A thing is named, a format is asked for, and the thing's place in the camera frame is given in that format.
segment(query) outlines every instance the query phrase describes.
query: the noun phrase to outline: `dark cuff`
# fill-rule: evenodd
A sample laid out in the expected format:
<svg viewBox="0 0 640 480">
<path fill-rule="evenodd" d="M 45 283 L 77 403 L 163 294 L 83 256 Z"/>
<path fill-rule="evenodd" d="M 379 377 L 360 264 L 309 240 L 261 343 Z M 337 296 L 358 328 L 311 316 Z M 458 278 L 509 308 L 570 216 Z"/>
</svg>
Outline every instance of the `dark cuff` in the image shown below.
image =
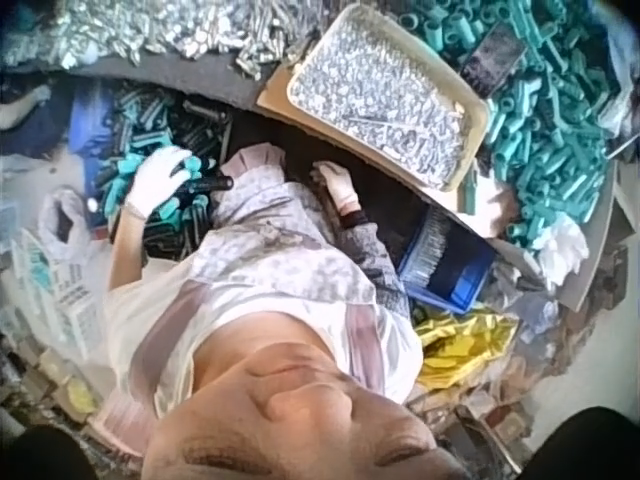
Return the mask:
<svg viewBox="0 0 640 480">
<path fill-rule="evenodd" d="M 344 229 L 357 227 L 365 223 L 369 223 L 369 219 L 367 218 L 367 214 L 364 213 L 364 210 L 356 210 L 355 212 L 347 213 L 345 216 L 340 217 L 340 225 L 342 225 Z"/>
</svg>

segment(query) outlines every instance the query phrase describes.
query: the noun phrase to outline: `tray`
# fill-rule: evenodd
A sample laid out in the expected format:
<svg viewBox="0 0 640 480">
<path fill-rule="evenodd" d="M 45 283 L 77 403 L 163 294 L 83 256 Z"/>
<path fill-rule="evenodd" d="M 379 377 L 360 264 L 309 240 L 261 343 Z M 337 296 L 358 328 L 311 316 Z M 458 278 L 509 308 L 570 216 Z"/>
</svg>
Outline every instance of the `tray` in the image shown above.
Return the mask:
<svg viewBox="0 0 640 480">
<path fill-rule="evenodd" d="M 385 17 L 370 7 L 364 5 L 354 4 L 345 8 L 338 18 L 333 22 L 329 30 L 322 37 L 318 45 L 307 56 L 306 60 L 297 69 L 291 81 L 287 86 L 287 97 L 289 102 L 299 110 L 303 111 L 307 115 L 316 118 L 318 121 L 328 125 L 332 128 L 336 128 L 343 132 L 345 135 L 353 138 L 355 141 L 364 143 L 361 139 L 350 134 L 349 132 L 340 129 L 330 121 L 316 115 L 314 112 L 306 109 L 303 105 L 300 105 L 295 95 L 292 94 L 292 88 L 298 81 L 299 77 L 305 73 L 305 70 L 314 63 L 318 52 L 322 51 L 326 44 L 332 39 L 332 37 L 340 31 L 342 25 L 349 20 L 350 16 L 354 14 L 364 14 L 371 17 L 371 22 L 383 32 L 384 36 L 393 44 L 406 53 L 407 57 L 417 61 L 421 65 L 424 65 L 425 71 L 429 79 L 433 82 L 440 94 L 440 99 L 445 100 L 453 106 L 457 103 L 464 109 L 466 131 L 467 135 L 464 139 L 463 154 L 458 161 L 458 166 L 455 173 L 451 176 L 448 183 L 439 188 L 441 191 L 456 190 L 462 180 L 464 179 L 467 171 L 469 170 L 476 152 L 480 147 L 484 136 L 487 131 L 489 121 L 489 111 L 487 105 L 482 101 L 478 95 L 467 85 L 467 83 L 451 68 L 449 67 L 436 52 L 431 50 L 420 39 L 413 37 L 407 33 L 404 29 L 398 26 L 392 19 Z M 385 173 L 397 178 L 410 187 L 417 190 L 424 191 L 425 189 L 433 188 L 427 184 L 414 172 L 405 166 L 397 163 L 392 157 L 387 155 L 384 151 L 377 148 L 375 145 L 367 144 L 369 148 L 372 148 L 383 157 L 385 162 L 380 162 L 378 159 L 372 159 Z"/>
</svg>

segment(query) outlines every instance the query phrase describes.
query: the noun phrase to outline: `neck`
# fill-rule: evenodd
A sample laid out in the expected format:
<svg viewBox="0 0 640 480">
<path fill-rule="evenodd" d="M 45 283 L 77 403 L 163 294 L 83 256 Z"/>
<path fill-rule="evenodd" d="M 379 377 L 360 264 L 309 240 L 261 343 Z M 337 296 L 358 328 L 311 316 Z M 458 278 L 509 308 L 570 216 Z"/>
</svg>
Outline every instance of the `neck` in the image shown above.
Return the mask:
<svg viewBox="0 0 640 480">
<path fill-rule="evenodd" d="M 301 320 L 278 312 L 245 315 L 213 332 L 196 350 L 194 392 L 258 350 L 277 343 L 311 345 L 333 359 L 324 341 Z"/>
</svg>

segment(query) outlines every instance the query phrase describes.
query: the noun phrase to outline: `hand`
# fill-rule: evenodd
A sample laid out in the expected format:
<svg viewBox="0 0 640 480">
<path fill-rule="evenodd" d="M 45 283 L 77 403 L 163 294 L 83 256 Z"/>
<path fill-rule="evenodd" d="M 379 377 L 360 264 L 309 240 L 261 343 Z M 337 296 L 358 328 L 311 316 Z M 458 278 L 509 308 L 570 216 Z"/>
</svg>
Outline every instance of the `hand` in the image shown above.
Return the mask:
<svg viewBox="0 0 640 480">
<path fill-rule="evenodd" d="M 344 215 L 347 209 L 353 210 L 354 205 L 358 205 L 359 209 L 358 195 L 346 168 L 328 161 L 315 162 L 311 170 L 311 178 L 327 187 L 340 215 Z"/>
<path fill-rule="evenodd" d="M 182 169 L 171 175 L 180 162 L 191 156 L 189 150 L 179 147 L 163 147 L 153 152 L 138 168 L 127 202 L 145 218 L 168 200 L 191 174 Z"/>
<path fill-rule="evenodd" d="M 51 98 L 51 87 L 40 85 L 31 91 L 31 95 L 36 99 L 36 102 L 42 104 Z"/>
</svg>

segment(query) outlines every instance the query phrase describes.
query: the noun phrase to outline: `another person's arm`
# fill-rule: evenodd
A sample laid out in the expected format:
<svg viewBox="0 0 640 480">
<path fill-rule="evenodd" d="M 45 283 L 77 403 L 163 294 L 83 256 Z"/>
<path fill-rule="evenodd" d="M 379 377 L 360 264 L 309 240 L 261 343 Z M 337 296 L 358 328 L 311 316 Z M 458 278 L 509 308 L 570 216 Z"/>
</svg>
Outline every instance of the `another person's arm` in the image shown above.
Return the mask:
<svg viewBox="0 0 640 480">
<path fill-rule="evenodd" d="M 41 85 L 13 103 L 0 104 L 0 131 L 9 130 L 18 125 L 31 110 L 49 98 L 51 98 L 51 89 L 48 85 Z"/>
<path fill-rule="evenodd" d="M 109 291 L 142 278 L 142 239 L 151 212 L 189 179 L 189 172 L 173 170 L 191 155 L 178 147 L 156 150 L 140 166 L 122 209 L 114 241 Z"/>
<path fill-rule="evenodd" d="M 376 287 L 380 305 L 409 318 L 409 301 L 389 252 L 378 239 L 378 226 L 367 219 L 355 193 L 349 172 L 332 162 L 317 162 L 312 174 L 327 185 L 340 215 L 342 230 L 336 243 Z"/>
</svg>

